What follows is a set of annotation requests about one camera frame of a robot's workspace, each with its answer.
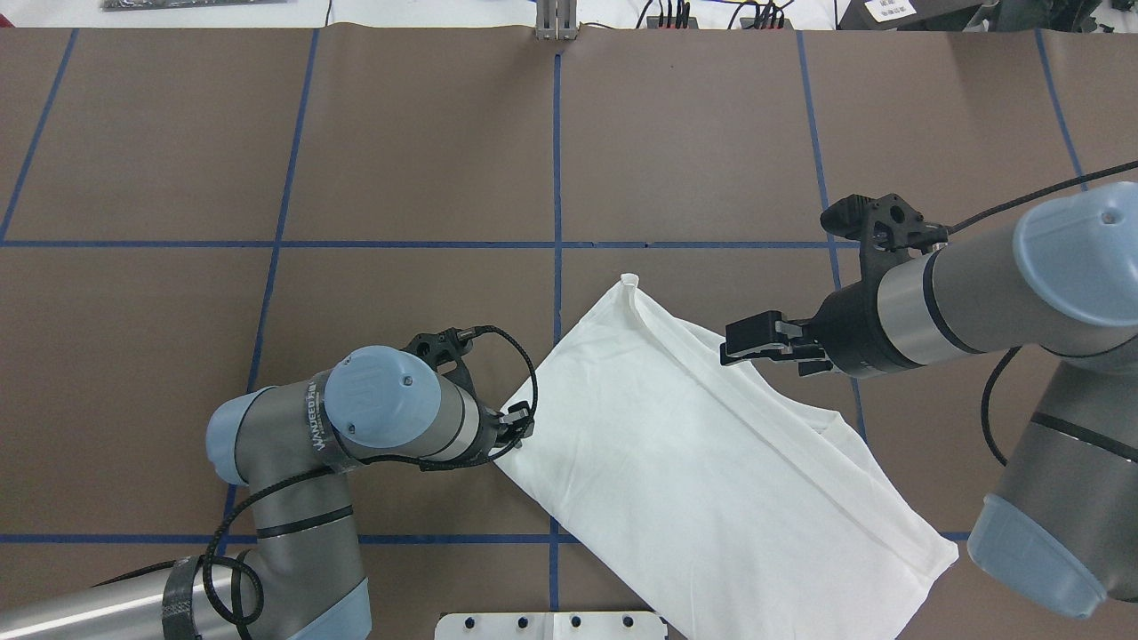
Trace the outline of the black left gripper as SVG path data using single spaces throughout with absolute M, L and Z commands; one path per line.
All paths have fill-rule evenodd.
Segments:
M 504 411 L 492 411 L 484 407 L 479 417 L 479 432 L 476 440 L 480 454 L 508 448 L 516 441 L 531 436 L 535 429 L 535 408 L 531 401 L 520 401 L 509 405 Z

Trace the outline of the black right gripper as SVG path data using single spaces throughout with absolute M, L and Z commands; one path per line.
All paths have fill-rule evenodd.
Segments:
M 728 325 L 720 364 L 759 359 L 794 362 L 801 377 L 838 370 L 866 380 L 890 372 L 890 348 L 869 314 L 864 284 L 833 292 L 808 319 L 789 319 L 780 309 L 768 309 Z

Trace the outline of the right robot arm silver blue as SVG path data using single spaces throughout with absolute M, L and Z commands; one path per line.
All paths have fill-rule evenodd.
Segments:
M 1040 200 L 958 240 L 896 194 L 850 195 L 820 225 L 859 248 L 859 279 L 805 319 L 777 309 L 728 325 L 723 366 L 794 362 L 802 377 L 869 380 L 1022 348 L 1055 361 L 967 539 L 973 564 L 1039 606 L 1088 620 L 1135 604 L 1137 268 L 1132 181 Z

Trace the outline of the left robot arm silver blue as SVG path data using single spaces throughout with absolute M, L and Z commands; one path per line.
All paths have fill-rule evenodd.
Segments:
M 249 494 L 203 553 L 5 612 L 5 639 L 365 639 L 373 627 L 347 477 L 374 463 L 481 466 L 533 432 L 529 397 L 484 404 L 463 362 L 475 331 L 365 346 L 308 380 L 211 417 L 220 478 Z

